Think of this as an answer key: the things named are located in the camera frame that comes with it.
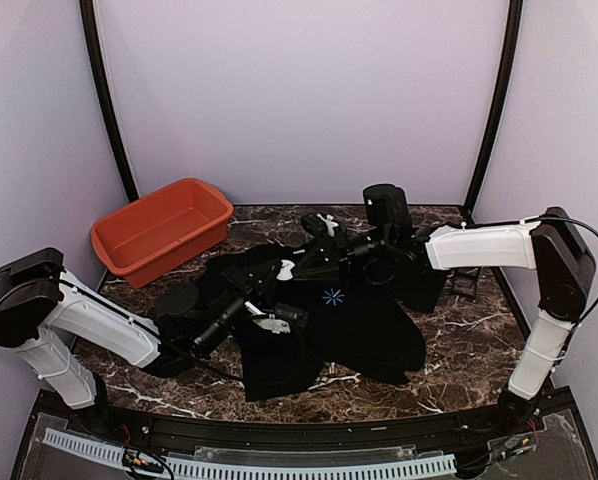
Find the black t-shirt with blue logo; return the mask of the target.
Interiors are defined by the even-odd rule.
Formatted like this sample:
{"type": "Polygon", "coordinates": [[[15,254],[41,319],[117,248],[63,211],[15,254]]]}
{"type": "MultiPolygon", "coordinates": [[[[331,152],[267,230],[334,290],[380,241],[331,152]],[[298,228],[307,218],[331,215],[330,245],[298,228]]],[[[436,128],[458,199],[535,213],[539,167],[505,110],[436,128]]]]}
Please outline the black t-shirt with blue logo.
{"type": "Polygon", "coordinates": [[[297,308],[287,333],[257,325],[246,308],[230,333],[240,348],[249,402],[302,393],[328,362],[388,385],[405,385],[421,370],[426,342],[408,315],[430,313],[446,282],[444,271],[403,268],[382,256],[335,282],[279,281],[273,303],[297,308]]]}

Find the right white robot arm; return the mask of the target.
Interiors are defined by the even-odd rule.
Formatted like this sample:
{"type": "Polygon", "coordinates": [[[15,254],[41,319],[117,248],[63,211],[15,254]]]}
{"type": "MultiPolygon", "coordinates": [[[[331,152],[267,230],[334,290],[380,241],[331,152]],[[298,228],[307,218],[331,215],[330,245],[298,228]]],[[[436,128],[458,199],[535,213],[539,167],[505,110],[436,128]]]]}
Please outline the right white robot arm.
{"type": "Polygon", "coordinates": [[[400,299],[422,294],[435,303],[443,273],[477,267],[533,270],[538,315],[521,357],[489,413],[489,427],[509,434],[535,413],[542,387],[562,361],[575,330],[596,308],[589,298],[595,258],[580,234],[587,225],[561,207],[516,221],[461,222],[414,228],[405,192],[389,183],[364,189],[371,230],[351,236],[331,215],[301,218],[313,242],[285,260],[281,280],[330,283],[359,272],[400,299]]]}

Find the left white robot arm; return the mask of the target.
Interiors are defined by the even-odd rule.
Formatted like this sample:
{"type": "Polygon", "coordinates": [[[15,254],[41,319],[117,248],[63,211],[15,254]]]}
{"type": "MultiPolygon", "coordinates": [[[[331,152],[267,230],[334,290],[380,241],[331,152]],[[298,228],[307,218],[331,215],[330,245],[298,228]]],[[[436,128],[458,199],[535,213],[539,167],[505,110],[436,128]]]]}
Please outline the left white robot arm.
{"type": "Polygon", "coordinates": [[[156,377],[177,376],[208,357],[248,319],[273,334],[290,323],[266,312],[279,261],[250,272],[227,270],[229,287],[206,310],[197,308],[192,283],[166,292],[157,320],[133,314],[102,297],[65,269],[62,253],[48,247],[0,267],[0,346],[15,351],[99,436],[120,427],[105,400],[105,385],[58,337],[70,332],[156,377]]]}

